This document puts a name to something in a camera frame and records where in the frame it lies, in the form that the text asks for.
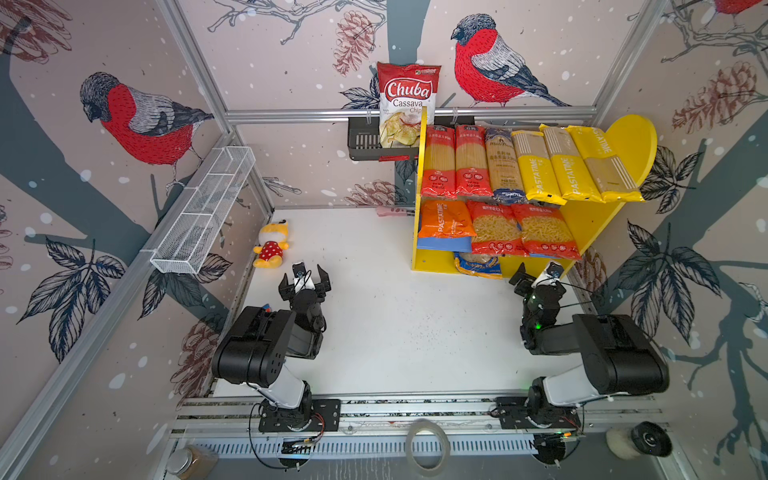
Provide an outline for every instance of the white table surface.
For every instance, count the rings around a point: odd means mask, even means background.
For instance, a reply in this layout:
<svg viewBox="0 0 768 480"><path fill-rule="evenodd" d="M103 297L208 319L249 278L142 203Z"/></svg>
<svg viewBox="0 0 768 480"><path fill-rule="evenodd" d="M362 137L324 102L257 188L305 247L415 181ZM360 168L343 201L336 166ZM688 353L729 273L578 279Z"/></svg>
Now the white table surface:
<svg viewBox="0 0 768 480"><path fill-rule="evenodd" d="M244 305L289 309L277 286L303 261L331 280L328 322L314 360L286 366L315 394L493 392L527 389L539 376L581 363L578 354L533 356L519 326L522 297L506 280L412 272L413 217L378 217L372 208L277 210L290 248L280 268L255 269ZM568 287L561 304L576 303ZM569 323L580 306L563 309ZM252 396L219 380L214 396Z"/></svg>

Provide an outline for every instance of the yellow pasta package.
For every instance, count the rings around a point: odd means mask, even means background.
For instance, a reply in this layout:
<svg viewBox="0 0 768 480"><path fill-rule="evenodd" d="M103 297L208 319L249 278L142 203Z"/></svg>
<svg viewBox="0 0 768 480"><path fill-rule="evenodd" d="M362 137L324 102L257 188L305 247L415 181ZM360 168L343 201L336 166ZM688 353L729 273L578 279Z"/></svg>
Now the yellow pasta package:
<svg viewBox="0 0 768 480"><path fill-rule="evenodd" d="M594 185L571 134L564 128L548 127L544 124L538 129L544 134L544 142L547 144L547 152L563 199L589 200L604 204L603 197Z"/></svg>
<svg viewBox="0 0 768 480"><path fill-rule="evenodd" d="M525 196L550 204L564 205L552 162L549 161L544 134L538 131L513 131L512 143L518 155Z"/></svg>
<svg viewBox="0 0 768 480"><path fill-rule="evenodd" d="M608 143L605 133L595 127L566 127L584 158L592 179L606 202L644 202L637 184Z"/></svg>

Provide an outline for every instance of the spaghetti package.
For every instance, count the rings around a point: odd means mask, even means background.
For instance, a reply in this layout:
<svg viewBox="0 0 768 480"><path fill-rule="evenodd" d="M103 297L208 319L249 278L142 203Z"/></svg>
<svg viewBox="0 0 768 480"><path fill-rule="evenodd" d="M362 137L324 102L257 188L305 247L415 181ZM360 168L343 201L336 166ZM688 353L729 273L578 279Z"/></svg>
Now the spaghetti package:
<svg viewBox="0 0 768 480"><path fill-rule="evenodd" d="M637 184L608 144L605 133L594 127L566 127L606 202L644 202Z"/></svg>
<svg viewBox="0 0 768 480"><path fill-rule="evenodd" d="M558 179L560 193L564 200L590 200L604 204L603 197L592 181L592 176L578 153L571 134L564 128L539 128L544 134L554 175Z"/></svg>
<svg viewBox="0 0 768 480"><path fill-rule="evenodd" d="M525 196L550 204L564 205L552 162L544 144L544 134L538 131L513 131L512 143L518 155Z"/></svg>
<svg viewBox="0 0 768 480"><path fill-rule="evenodd" d="M512 143L512 132L504 128L486 129L485 156L494 200L503 204L524 203L525 190Z"/></svg>
<svg viewBox="0 0 768 480"><path fill-rule="evenodd" d="M483 278L502 278L502 265L498 257L474 253L453 253L453 264L460 273Z"/></svg>
<svg viewBox="0 0 768 480"><path fill-rule="evenodd" d="M493 196L485 161L485 129L479 125L456 125L456 194Z"/></svg>
<svg viewBox="0 0 768 480"><path fill-rule="evenodd" d="M456 198L456 159L454 131L450 127L429 125L424 149L422 195Z"/></svg>
<svg viewBox="0 0 768 480"><path fill-rule="evenodd" d="M475 229L464 202L459 200L424 200L419 238L474 237Z"/></svg>

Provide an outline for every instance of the tape roll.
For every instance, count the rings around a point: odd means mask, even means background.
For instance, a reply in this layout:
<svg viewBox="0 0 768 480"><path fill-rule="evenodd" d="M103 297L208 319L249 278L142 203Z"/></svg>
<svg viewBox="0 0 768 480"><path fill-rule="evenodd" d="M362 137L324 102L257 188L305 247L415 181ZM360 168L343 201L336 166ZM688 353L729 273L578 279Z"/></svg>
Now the tape roll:
<svg viewBox="0 0 768 480"><path fill-rule="evenodd" d="M442 446L442 457L440 458L440 462L432 468L422 467L416 459L413 458L413 438L417 433L424 430L429 430L434 433ZM411 428L408 431L408 436L406 436L406 458L408 459L408 463L410 463L421 476L436 477L437 475L440 475L445 468L445 462L448 460L449 456L451 456L451 443L448 441L448 436L445 434L445 431L443 431L439 425L432 423L429 420L417 420L416 422L413 422L413 425L411 425Z"/></svg>

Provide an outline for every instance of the white wire basket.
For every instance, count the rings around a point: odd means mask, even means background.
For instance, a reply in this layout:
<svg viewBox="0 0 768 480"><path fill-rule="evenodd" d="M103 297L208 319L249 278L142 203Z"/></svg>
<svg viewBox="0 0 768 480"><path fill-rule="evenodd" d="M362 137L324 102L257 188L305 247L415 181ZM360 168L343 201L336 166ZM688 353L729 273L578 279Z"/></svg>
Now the white wire basket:
<svg viewBox="0 0 768 480"><path fill-rule="evenodd" d="M162 273L198 273L256 159L249 147L224 147L152 255Z"/></svg>

